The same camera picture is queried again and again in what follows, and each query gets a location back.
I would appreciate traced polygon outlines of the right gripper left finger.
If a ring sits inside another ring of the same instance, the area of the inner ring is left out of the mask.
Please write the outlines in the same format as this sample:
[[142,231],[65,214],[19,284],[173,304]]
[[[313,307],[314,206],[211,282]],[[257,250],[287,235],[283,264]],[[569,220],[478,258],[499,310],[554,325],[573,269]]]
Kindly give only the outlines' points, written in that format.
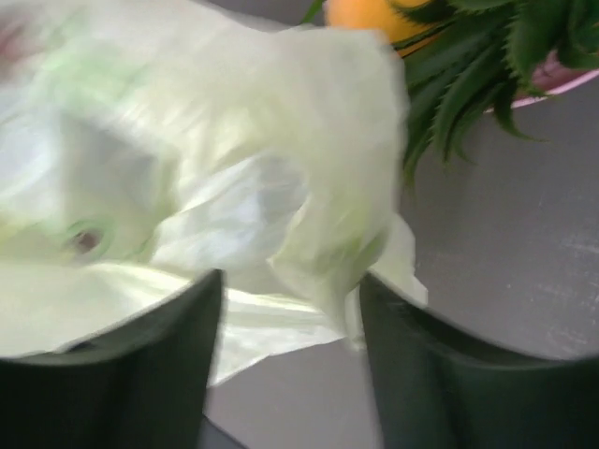
[[4,448],[197,448],[224,297],[213,270],[62,353],[1,362]]

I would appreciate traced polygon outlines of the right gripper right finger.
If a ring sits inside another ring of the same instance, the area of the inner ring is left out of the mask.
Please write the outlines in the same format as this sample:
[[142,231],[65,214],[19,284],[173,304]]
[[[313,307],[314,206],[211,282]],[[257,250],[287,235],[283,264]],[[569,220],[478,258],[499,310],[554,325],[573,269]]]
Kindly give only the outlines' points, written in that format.
[[595,448],[598,358],[506,350],[410,304],[373,275],[359,302],[386,448]]

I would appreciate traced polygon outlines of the pale green plastic bag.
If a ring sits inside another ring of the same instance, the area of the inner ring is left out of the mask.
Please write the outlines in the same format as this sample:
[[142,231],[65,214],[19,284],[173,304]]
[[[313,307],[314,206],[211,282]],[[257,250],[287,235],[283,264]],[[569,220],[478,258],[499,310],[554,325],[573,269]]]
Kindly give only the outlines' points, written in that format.
[[227,276],[212,382],[423,307],[410,102],[375,32],[191,1],[1,5],[1,353],[64,351]]

